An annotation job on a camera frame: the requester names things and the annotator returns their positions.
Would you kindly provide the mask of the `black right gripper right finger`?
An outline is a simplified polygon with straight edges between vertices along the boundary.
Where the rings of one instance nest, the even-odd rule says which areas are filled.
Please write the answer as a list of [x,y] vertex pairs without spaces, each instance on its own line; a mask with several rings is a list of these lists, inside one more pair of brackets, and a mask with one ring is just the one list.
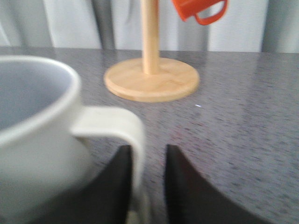
[[215,189],[180,148],[166,147],[165,200],[170,224],[265,224]]

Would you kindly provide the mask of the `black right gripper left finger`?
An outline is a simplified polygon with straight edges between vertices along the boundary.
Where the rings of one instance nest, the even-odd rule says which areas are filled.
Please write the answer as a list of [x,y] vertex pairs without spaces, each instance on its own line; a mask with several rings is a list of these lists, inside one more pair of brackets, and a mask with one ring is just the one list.
[[131,146],[120,146],[83,190],[36,224],[124,224],[131,196]]

